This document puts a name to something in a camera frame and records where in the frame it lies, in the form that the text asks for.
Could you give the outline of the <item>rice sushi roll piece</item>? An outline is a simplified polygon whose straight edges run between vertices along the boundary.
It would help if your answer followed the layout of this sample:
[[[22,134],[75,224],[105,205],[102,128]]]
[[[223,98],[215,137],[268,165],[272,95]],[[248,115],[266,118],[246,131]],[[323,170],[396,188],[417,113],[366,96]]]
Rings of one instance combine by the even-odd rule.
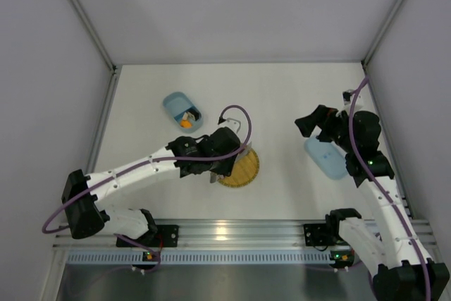
[[[200,112],[198,112],[196,109],[187,110],[187,115],[194,121],[198,121],[202,117]]]

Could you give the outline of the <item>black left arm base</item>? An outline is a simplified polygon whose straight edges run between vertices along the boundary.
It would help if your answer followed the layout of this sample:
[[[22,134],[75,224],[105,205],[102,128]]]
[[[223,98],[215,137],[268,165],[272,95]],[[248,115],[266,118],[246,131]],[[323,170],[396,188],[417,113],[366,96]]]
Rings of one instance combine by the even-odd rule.
[[[157,231],[151,231],[140,236],[138,239],[131,240],[127,237],[116,238],[116,247],[177,247],[179,236],[179,225],[157,225]]]

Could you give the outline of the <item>orange fish-shaped food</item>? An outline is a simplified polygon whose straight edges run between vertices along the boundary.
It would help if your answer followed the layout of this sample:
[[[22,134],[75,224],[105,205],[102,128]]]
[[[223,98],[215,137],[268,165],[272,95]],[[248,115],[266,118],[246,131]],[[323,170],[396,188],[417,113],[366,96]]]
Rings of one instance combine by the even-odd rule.
[[[189,122],[188,120],[181,120],[180,126],[181,126],[182,128],[189,129],[189,128],[192,127],[192,124],[191,124],[191,122]]]

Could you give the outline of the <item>round bamboo plate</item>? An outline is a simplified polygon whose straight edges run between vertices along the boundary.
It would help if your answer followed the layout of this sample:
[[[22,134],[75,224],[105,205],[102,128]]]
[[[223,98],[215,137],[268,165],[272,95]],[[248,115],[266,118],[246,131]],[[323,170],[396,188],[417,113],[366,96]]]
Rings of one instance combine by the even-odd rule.
[[[259,157],[253,149],[250,149],[247,155],[235,163],[231,175],[219,178],[218,182],[229,188],[242,188],[257,177],[259,168]]]

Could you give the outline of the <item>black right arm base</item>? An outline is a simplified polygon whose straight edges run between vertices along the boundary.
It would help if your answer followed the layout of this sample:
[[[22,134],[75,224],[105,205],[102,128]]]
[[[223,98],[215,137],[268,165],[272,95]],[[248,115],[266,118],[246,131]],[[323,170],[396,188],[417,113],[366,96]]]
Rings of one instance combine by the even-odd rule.
[[[303,230],[307,247],[328,247],[343,242],[336,229],[326,223],[306,223]]]

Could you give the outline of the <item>light blue lunch box lid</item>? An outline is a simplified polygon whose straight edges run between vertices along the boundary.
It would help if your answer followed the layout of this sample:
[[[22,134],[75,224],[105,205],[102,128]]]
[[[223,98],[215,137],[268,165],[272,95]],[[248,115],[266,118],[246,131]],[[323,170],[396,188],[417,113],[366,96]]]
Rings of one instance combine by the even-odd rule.
[[[345,157],[334,144],[310,137],[305,141],[304,149],[328,178],[340,180],[348,175]]]

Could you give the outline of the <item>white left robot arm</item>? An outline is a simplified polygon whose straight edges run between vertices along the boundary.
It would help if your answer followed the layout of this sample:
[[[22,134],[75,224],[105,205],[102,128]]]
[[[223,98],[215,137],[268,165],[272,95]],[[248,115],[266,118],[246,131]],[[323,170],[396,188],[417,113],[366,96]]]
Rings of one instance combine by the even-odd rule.
[[[130,239],[153,237],[156,225],[146,209],[117,209],[120,198],[163,181],[211,172],[229,176],[241,145],[236,128],[226,124],[198,139],[182,136],[150,156],[109,171],[69,174],[61,201],[76,240],[102,231]]]

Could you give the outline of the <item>metal tongs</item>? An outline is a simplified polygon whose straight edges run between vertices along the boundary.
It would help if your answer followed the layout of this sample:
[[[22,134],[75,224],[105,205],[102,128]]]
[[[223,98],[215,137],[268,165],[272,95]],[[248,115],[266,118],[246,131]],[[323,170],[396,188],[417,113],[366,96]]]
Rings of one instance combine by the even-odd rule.
[[[235,158],[235,163],[237,163],[239,160],[241,160],[243,157],[247,156],[249,154],[249,152],[252,149],[252,143],[249,142],[245,148],[243,150],[241,150],[238,154],[237,157]],[[216,173],[210,172],[210,183],[217,183],[220,179],[224,179],[225,176],[222,175],[218,175]]]

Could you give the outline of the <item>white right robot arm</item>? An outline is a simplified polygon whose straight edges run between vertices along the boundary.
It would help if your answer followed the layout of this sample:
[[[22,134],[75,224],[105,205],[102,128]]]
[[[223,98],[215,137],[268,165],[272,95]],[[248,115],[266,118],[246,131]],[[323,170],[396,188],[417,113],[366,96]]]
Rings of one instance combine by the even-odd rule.
[[[374,235],[355,209],[326,215],[334,240],[346,242],[367,268],[377,300],[439,300],[450,280],[444,263],[435,262],[419,240],[395,185],[394,171],[379,150],[379,117],[370,111],[350,116],[324,105],[295,120],[303,137],[320,129],[317,140],[345,151],[346,169],[370,207]]]

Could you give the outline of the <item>light blue lunch box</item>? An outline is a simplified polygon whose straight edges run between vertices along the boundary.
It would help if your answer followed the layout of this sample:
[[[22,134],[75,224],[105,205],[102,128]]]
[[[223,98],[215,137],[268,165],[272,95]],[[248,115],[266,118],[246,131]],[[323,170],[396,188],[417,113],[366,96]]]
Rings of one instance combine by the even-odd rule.
[[[164,111],[170,117],[170,119],[177,125],[178,129],[184,133],[193,133],[199,130],[203,125],[203,114],[201,110],[195,105],[192,100],[184,92],[173,92],[167,95],[163,101],[162,106]],[[183,114],[187,113],[189,109],[196,109],[202,117],[198,121],[194,121],[188,117],[188,121],[191,122],[192,127],[189,129],[182,128],[180,122]]]

